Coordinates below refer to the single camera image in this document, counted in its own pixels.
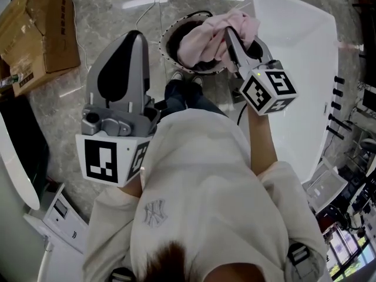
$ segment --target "sleeve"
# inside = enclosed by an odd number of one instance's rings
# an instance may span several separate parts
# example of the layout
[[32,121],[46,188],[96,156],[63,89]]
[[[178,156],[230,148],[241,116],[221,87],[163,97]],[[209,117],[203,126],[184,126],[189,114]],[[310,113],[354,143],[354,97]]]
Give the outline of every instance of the sleeve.
[[326,260],[323,235],[292,167],[286,162],[275,162],[258,178],[281,213],[288,237],[318,252]]
[[108,187],[95,200],[83,263],[83,280],[107,281],[122,267],[130,247],[130,232],[139,199]]

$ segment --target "white marker cube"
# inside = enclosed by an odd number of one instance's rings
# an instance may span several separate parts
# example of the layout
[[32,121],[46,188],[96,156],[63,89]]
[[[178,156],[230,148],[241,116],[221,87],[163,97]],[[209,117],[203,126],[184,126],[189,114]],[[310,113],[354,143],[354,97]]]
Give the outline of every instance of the white marker cube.
[[258,115],[284,110],[296,97],[298,91],[286,70],[252,70],[240,88]]
[[76,135],[78,158],[84,179],[125,186],[140,171],[152,137],[110,137]]

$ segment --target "jeans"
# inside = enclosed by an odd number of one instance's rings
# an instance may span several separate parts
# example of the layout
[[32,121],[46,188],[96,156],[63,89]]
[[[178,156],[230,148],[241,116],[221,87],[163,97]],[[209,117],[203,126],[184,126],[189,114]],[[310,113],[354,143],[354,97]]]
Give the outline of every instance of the jeans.
[[164,90],[167,108],[161,112],[161,119],[175,112],[186,109],[201,109],[226,116],[213,102],[202,94],[202,88],[194,82],[171,80]]

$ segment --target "laundry basket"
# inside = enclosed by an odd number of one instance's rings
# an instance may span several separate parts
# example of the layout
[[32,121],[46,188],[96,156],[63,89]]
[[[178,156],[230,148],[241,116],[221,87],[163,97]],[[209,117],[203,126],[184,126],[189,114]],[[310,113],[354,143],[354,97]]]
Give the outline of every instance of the laundry basket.
[[162,56],[178,68],[195,75],[214,75],[221,72],[225,68],[222,61],[199,62],[192,68],[186,68],[177,59],[177,50],[183,37],[211,16],[213,15],[209,11],[197,11],[172,24],[159,41],[159,51]]

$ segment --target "brown hair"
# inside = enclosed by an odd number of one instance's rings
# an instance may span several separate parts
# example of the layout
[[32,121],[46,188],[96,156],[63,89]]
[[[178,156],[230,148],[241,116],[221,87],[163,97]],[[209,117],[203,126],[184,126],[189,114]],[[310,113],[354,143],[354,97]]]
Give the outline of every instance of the brown hair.
[[192,265],[186,265],[185,248],[172,241],[149,258],[144,278],[139,282],[196,282],[197,274]]

